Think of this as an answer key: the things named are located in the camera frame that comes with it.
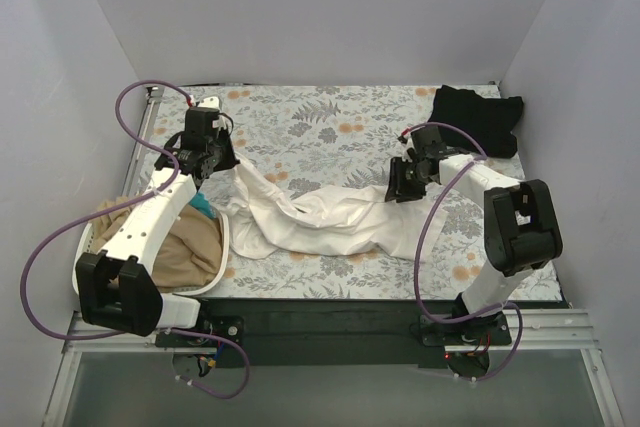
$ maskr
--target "white cloth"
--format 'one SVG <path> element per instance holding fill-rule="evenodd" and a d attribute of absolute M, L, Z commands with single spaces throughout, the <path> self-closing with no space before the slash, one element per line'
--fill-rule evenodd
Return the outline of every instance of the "white cloth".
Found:
<path fill-rule="evenodd" d="M 379 246 L 393 257 L 413 260 L 422 225 L 432 203 L 426 199 L 384 202 L 385 187 L 364 189 L 328 186 L 291 198 L 269 182 L 250 160 L 236 153 L 236 194 L 226 206 L 231 248 L 244 257 L 261 259 L 278 248 L 321 255 L 349 255 Z M 433 219 L 423 258 L 433 249 L 446 220 L 440 210 Z"/>

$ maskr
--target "white wall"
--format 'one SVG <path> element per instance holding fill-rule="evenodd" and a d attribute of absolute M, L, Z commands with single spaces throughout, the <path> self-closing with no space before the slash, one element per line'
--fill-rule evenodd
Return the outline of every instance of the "white wall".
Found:
<path fill-rule="evenodd" d="M 98 0 L 141 77 L 500 80 L 544 0 Z"/>
<path fill-rule="evenodd" d="M 527 173 L 547 181 L 567 297 L 589 309 L 627 425 L 640 425 L 640 0 L 547 0 L 504 81 L 525 98 Z"/>
<path fill-rule="evenodd" d="M 0 0 L 0 425 L 39 426 L 62 343 L 22 313 L 24 262 L 46 234 L 122 187 L 131 143 L 113 115 L 136 76 L 96 0 Z M 127 119 L 139 122 L 141 98 Z M 29 293 L 37 315 L 66 332 L 79 232 L 46 249 Z"/>

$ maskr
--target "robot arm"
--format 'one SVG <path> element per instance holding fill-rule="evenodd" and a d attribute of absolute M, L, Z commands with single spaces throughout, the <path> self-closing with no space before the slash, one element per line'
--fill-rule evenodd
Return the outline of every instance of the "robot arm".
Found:
<path fill-rule="evenodd" d="M 196 324 L 200 303 L 160 294 L 151 273 L 171 226 L 202 182 L 238 163 L 218 106 L 218 99 L 211 97 L 187 111 L 185 130 L 165 145 L 178 159 L 180 174 L 166 190 L 138 204 L 98 254 L 84 253 L 78 259 L 75 272 L 85 322 L 142 336 L 157 328 Z M 155 168 L 146 191 L 166 182 L 174 170 L 164 155 Z"/>
<path fill-rule="evenodd" d="M 460 149 L 446 146 L 435 126 L 412 132 L 408 146 L 409 160 L 391 160 L 387 201 L 422 198 L 427 184 L 446 185 L 474 161 Z M 456 299 L 453 315 L 462 316 L 506 302 L 534 270 L 561 254 L 562 239 L 549 189 L 540 180 L 520 181 L 476 164 L 454 189 L 484 210 L 487 254 L 480 274 Z"/>

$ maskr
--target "blue fabric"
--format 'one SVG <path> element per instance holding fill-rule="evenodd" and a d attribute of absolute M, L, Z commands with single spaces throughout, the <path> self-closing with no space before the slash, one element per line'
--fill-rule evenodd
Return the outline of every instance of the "blue fabric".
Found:
<path fill-rule="evenodd" d="M 213 209 L 211 208 L 211 206 L 209 205 L 209 201 L 204 198 L 204 195 L 202 195 L 201 192 L 198 192 L 193 197 L 193 199 L 191 199 L 191 202 L 189 202 L 189 205 L 191 207 L 193 207 L 194 209 L 199 210 L 200 212 L 202 212 L 204 215 L 209 217 L 211 220 L 216 218 L 216 214 L 213 211 Z"/>

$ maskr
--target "floral pattern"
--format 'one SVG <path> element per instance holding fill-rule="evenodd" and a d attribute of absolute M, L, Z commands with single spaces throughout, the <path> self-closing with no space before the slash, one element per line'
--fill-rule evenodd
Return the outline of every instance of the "floral pattern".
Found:
<path fill-rule="evenodd" d="M 196 99 L 220 97 L 233 117 L 234 147 L 271 182 L 293 197 L 324 185 L 362 188 L 386 185 L 389 159 L 402 148 L 396 140 L 407 126 L 426 121 L 435 86 L 376 87 L 189 87 Z M 470 88 L 499 97 L 496 86 Z M 184 122 L 183 98 L 165 91 L 150 140 L 164 144 Z M 145 156 L 139 188 L 147 185 L 156 154 Z M 520 160 L 490 159 L 505 175 L 524 178 Z M 214 174 L 201 191 L 215 204 L 232 193 L 229 172 Z M 435 199 L 442 188 L 430 186 Z M 423 259 L 420 288 L 425 299 L 454 299 L 480 272 L 485 257 L 482 211 L 451 192 L 443 204 L 447 222 L 431 254 Z M 278 251 L 262 260 L 232 254 L 225 278 L 211 297 L 412 299 L 413 264 L 372 251 L 322 257 Z M 560 285 L 552 265 L 536 272 L 513 298 L 557 301 Z"/>

